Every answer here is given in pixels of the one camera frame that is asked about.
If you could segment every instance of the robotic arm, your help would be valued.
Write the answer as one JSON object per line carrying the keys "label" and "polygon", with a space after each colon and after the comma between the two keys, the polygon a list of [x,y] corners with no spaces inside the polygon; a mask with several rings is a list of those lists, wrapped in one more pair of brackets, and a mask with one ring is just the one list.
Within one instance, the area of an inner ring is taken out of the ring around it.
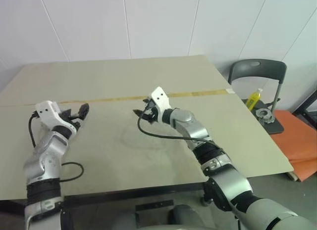
{"label": "robotic arm", "polygon": [[[71,115],[70,109],[61,111],[56,102],[36,104],[36,111],[29,121],[34,152],[24,164],[27,178],[27,206],[24,210],[26,230],[73,229],[70,215],[63,210],[60,170],[68,142],[80,128],[80,123],[73,121],[84,120],[88,112],[88,104],[82,105],[75,115]],[[36,146],[31,131],[33,118],[40,118],[49,129]]]}
{"label": "robotic arm", "polygon": [[140,120],[168,124],[176,129],[185,139],[201,164],[205,176],[209,177],[205,185],[204,201],[214,201],[217,208],[232,211],[250,230],[314,230],[312,223],[282,205],[253,195],[248,180],[234,167],[228,155],[218,147],[209,136],[206,128],[185,110],[172,109],[169,99],[162,88],[158,87],[144,100],[144,111],[134,110],[139,116],[138,127],[145,134],[158,138],[175,138],[159,136],[145,132],[140,127]]}

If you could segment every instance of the gray chair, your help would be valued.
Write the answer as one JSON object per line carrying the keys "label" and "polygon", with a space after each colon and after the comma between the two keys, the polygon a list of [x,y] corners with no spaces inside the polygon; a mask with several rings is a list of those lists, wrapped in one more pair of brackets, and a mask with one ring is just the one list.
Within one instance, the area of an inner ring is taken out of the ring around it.
{"label": "gray chair", "polygon": [[[228,83],[231,84],[233,80],[243,77],[263,77],[278,80],[278,86],[275,93],[274,101],[268,104],[264,104],[261,100],[258,101],[252,113],[255,115],[255,111],[260,108],[271,108],[273,113],[276,103],[280,100],[279,93],[285,78],[287,66],[280,61],[268,60],[268,59],[245,59],[240,60],[232,64]],[[273,123],[264,124],[265,130],[271,134],[278,134],[284,131],[283,126],[277,119]]]}

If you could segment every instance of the orange cushion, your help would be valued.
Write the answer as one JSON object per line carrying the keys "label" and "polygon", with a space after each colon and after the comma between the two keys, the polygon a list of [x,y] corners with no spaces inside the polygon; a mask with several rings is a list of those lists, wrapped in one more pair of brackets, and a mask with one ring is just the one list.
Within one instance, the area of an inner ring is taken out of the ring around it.
{"label": "orange cushion", "polygon": [[284,132],[271,137],[293,165],[294,173],[304,180],[317,171],[317,131],[287,110],[276,110],[274,115]]}

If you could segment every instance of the yellow bottle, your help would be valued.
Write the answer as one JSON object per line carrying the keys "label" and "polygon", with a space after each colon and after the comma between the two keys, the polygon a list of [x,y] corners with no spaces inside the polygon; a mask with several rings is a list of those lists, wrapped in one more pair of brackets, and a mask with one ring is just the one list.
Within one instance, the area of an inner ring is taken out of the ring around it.
{"label": "yellow bottle", "polygon": [[258,88],[256,92],[250,95],[249,99],[246,102],[246,106],[249,110],[252,110],[256,103],[260,100],[262,91],[263,89]]}

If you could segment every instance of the beige tabletop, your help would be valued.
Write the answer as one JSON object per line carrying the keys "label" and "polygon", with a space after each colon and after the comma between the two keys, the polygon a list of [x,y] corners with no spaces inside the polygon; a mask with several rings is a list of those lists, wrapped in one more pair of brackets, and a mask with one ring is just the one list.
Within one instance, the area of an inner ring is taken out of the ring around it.
{"label": "beige tabletop", "polygon": [[[245,176],[293,170],[203,56],[33,64],[25,66],[0,94],[0,199],[26,198],[23,163],[32,153],[27,123],[33,104],[48,99],[74,112],[84,101],[91,107],[64,159],[82,163],[85,174],[63,183],[63,194],[205,181],[184,141],[149,137],[138,131],[132,110],[142,109],[144,104],[131,97],[148,95],[157,86],[173,94],[172,107],[195,114]],[[177,135],[168,125],[143,122],[142,126],[153,133]],[[45,127],[39,120],[34,120],[32,127],[38,141]],[[76,167],[63,167],[62,177],[77,173]]]}

